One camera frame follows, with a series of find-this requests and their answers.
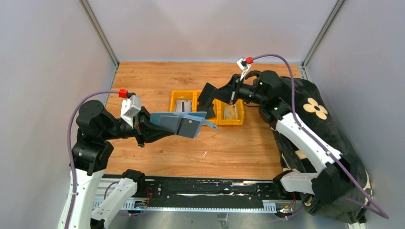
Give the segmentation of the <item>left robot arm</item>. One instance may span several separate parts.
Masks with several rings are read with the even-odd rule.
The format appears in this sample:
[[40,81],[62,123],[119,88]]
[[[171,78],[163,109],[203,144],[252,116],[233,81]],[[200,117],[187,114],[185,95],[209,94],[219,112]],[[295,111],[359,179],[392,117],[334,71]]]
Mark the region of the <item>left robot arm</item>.
[[109,158],[114,150],[112,139],[135,138],[138,145],[156,142],[174,134],[150,121],[145,109],[134,116],[129,124],[115,118],[98,100],[81,103],[74,111],[78,125],[75,144],[69,144],[71,181],[69,195],[59,220],[60,229],[106,229],[131,197],[153,196],[145,174],[126,170],[115,189],[95,208],[93,202]]

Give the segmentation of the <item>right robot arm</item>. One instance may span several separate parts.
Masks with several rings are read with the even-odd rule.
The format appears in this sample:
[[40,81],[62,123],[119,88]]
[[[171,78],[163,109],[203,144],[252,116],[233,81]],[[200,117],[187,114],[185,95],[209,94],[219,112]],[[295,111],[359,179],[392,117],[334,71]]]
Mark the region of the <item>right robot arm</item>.
[[214,99],[234,105],[238,100],[259,106],[262,120],[285,136],[307,157],[315,169],[314,173],[286,171],[273,179],[273,194],[285,199],[292,192],[314,195],[322,203],[330,204],[354,189],[352,182],[356,173],[355,160],[344,156],[331,147],[292,111],[294,104],[282,99],[283,83],[274,71],[249,72],[256,76],[253,85],[244,83],[243,78],[234,74],[224,86],[216,88],[207,83],[199,98],[200,106],[210,109]]

